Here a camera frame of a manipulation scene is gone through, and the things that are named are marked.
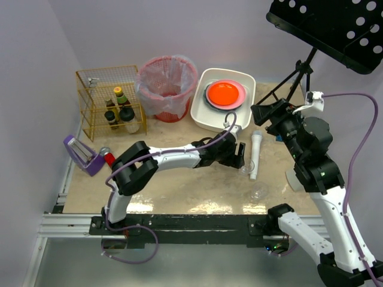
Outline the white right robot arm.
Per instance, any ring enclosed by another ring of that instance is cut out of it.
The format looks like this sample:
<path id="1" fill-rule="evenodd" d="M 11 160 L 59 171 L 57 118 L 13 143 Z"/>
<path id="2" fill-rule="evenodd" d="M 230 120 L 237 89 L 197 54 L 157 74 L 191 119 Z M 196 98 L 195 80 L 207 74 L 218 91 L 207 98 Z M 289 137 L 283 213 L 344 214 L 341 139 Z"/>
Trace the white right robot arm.
<path id="1" fill-rule="evenodd" d="M 270 121 L 268 134 L 280 136 L 294 160 L 294 172 L 320 212 L 330 240 L 326 241 L 288 204 L 268 210 L 265 230 L 285 233 L 314 260 L 326 286 L 362 286 L 382 283 L 382 261 L 377 260 L 361 236 L 349 206 L 351 182 L 345 182 L 327 151 L 333 140 L 329 124 L 306 117 L 311 108 L 322 111 L 325 94 L 309 92 L 306 103 L 295 107 L 285 99 L 270 105 L 253 105 L 257 126 Z"/>

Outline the teal ornate plate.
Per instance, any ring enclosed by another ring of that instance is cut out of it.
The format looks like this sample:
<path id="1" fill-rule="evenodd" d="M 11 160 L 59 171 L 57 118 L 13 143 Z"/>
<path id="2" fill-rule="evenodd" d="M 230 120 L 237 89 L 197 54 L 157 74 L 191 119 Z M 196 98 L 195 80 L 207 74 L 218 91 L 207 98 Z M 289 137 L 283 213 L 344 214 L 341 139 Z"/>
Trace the teal ornate plate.
<path id="1" fill-rule="evenodd" d="M 209 87 L 210 87 L 210 84 L 206 86 L 206 88 L 204 89 L 204 92 L 203 92 L 203 100 L 204 100 L 205 104 L 207 105 L 207 107 L 209 107 L 211 110 L 216 111 L 216 112 L 220 112 L 220 113 L 227 112 L 227 110 L 219 109 L 219 108 L 214 107 L 214 106 L 208 101 L 207 90 L 208 90 Z"/>

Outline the pink plate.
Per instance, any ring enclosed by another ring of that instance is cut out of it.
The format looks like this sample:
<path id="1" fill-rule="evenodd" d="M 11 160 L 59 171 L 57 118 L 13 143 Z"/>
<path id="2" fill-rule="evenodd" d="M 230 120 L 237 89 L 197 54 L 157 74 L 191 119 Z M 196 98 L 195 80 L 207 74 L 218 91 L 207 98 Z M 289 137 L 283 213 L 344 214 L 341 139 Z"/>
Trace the pink plate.
<path id="1" fill-rule="evenodd" d="M 221 82 L 227 82 L 227 83 L 231 83 L 233 84 L 234 86 L 237 87 L 237 89 L 239 90 L 239 97 L 238 99 L 236 100 L 235 103 L 231 104 L 231 105 L 227 105 L 227 106 L 221 106 L 221 105 L 216 105 L 214 103 L 211 103 L 210 100 L 208 99 L 208 101 L 216 108 L 219 108 L 219 109 L 224 109 L 224 110 L 233 110 L 233 109 L 236 109 L 238 107 L 240 107 L 244 101 L 245 101 L 245 98 L 246 98 L 246 91 L 245 91 L 245 88 L 244 86 L 242 86 L 240 83 L 234 81 L 234 80 L 218 80 L 218 81 L 215 81 L 213 83 L 221 83 Z"/>

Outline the orange plate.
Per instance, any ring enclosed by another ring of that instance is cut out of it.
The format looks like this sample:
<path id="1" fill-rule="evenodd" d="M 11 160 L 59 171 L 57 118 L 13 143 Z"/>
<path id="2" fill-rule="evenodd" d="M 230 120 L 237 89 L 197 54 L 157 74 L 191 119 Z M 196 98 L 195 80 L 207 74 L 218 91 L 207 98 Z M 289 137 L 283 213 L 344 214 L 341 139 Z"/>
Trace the orange plate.
<path id="1" fill-rule="evenodd" d="M 236 102 L 239 90 L 231 83 L 221 82 L 211 84 L 206 94 L 211 103 L 227 106 Z"/>

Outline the dark spice jar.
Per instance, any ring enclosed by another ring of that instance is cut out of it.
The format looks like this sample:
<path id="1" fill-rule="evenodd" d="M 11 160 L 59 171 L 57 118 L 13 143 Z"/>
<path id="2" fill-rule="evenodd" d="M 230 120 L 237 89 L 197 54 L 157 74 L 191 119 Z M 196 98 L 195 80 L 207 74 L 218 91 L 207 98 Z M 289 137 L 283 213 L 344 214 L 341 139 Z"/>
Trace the dark spice jar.
<path id="1" fill-rule="evenodd" d="M 107 120 L 110 128 L 112 130 L 117 130 L 119 128 L 119 123 L 115 117 L 115 113 L 113 111 L 107 111 L 104 113 L 104 117 Z"/>

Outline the clear glass cup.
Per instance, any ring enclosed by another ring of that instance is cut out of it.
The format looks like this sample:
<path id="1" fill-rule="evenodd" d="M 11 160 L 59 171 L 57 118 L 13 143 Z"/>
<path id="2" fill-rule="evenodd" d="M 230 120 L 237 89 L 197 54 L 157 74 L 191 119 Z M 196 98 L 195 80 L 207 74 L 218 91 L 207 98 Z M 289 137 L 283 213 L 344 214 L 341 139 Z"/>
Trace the clear glass cup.
<path id="1" fill-rule="evenodd" d="M 238 169 L 238 172 L 242 176 L 250 175 L 254 170 L 254 162 L 252 160 L 245 162 L 242 167 Z"/>

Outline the clear black-lidded shaker jar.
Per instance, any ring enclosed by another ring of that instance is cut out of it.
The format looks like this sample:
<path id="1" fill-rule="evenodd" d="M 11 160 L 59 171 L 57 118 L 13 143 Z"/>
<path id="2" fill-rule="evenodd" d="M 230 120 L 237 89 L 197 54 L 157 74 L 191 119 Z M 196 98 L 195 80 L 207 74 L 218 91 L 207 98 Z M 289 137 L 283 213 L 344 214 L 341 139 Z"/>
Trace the clear black-lidded shaker jar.
<path id="1" fill-rule="evenodd" d="M 128 133 L 138 132 L 140 125 L 131 107 L 123 106 L 119 115 Z"/>

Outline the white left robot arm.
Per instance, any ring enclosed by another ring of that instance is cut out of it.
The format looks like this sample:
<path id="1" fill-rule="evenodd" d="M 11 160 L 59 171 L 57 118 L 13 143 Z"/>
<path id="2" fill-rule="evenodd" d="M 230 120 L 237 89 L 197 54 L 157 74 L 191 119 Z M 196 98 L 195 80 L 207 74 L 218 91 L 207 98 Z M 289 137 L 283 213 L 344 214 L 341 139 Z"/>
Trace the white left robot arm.
<path id="1" fill-rule="evenodd" d="M 164 170 L 208 167 L 217 162 L 240 169 L 245 165 L 245 144 L 237 142 L 242 128 L 226 127 L 214 138 L 204 138 L 177 148 L 155 148 L 139 141 L 112 164 L 106 180 L 111 195 L 103 209 L 109 224 L 122 222 L 133 195 L 142 191 L 155 173 Z"/>

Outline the clear glass bowl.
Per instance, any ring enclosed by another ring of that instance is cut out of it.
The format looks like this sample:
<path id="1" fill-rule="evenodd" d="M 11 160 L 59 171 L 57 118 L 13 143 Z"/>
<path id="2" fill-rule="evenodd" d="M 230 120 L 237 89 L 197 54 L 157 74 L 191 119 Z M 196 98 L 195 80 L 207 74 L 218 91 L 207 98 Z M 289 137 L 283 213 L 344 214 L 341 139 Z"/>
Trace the clear glass bowl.
<path id="1" fill-rule="evenodd" d="M 256 182 L 251 191 L 251 198 L 260 200 L 265 198 L 269 193 L 269 187 L 264 182 Z"/>

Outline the brown-lidded seasoning bottle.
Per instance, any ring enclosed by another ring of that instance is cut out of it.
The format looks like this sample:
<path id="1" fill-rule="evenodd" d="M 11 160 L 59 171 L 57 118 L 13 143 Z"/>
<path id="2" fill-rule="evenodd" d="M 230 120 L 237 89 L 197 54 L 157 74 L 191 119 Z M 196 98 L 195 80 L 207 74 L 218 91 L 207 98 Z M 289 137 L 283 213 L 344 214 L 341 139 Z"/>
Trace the brown-lidded seasoning bottle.
<path id="1" fill-rule="evenodd" d="M 116 105 L 111 98 L 105 100 L 105 106 L 108 111 L 118 112 Z"/>

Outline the green yellow-capped sauce bottle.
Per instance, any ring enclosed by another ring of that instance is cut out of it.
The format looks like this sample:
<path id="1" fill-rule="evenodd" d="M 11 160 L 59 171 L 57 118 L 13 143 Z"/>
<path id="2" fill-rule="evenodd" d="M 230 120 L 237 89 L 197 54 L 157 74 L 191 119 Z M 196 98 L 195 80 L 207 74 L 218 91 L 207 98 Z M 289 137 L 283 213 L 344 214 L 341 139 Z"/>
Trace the green yellow-capped sauce bottle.
<path id="1" fill-rule="evenodd" d="M 115 87 L 113 89 L 113 92 L 115 94 L 115 97 L 117 99 L 117 104 L 120 109 L 131 107 L 131 103 L 129 102 L 129 99 L 126 97 L 121 87 L 119 86 Z"/>

